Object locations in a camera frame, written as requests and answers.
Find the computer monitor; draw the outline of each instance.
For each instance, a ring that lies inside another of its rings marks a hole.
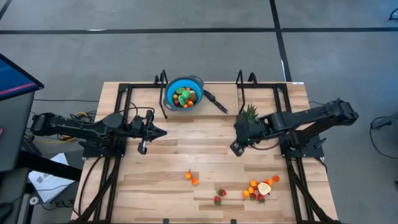
[[[0,101],[43,88],[41,82],[0,54]]]

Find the wooden tabletop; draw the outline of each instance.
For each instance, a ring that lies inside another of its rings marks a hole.
[[[118,82],[104,83],[96,120],[113,112],[118,85]],[[292,111],[309,109],[305,86],[302,83],[287,83],[287,86]],[[237,91],[240,108],[241,90]],[[246,105],[256,105],[260,115],[276,112],[272,90],[245,89],[245,95]],[[236,157],[229,148],[236,137],[234,116],[165,119],[156,88],[133,89],[131,99],[137,106],[155,108],[154,125],[168,134],[148,144],[144,156],[137,152],[141,140],[129,139],[126,155],[121,159],[112,222],[161,223],[168,218],[171,223],[230,223],[231,219],[237,219],[238,223],[295,223],[286,163],[279,146],[268,151],[246,149],[241,157]],[[140,110],[139,114],[144,116],[145,112]],[[131,110],[129,121],[134,115],[135,111]],[[276,139],[263,141],[259,147],[272,146],[276,142]],[[95,160],[91,158],[85,162],[76,199]],[[103,160],[97,163],[88,178],[82,210],[98,192]],[[325,168],[312,158],[304,158],[303,163],[310,193],[326,214],[337,219]],[[185,179],[189,169],[199,179],[197,186]],[[280,177],[280,182],[272,185],[265,205],[242,201],[242,191],[249,187],[250,180],[264,181],[274,175]],[[217,206],[213,199],[220,188],[225,189],[227,195],[223,205]],[[106,213],[108,196],[104,198],[101,218]],[[300,193],[299,198],[302,216],[306,219]]]

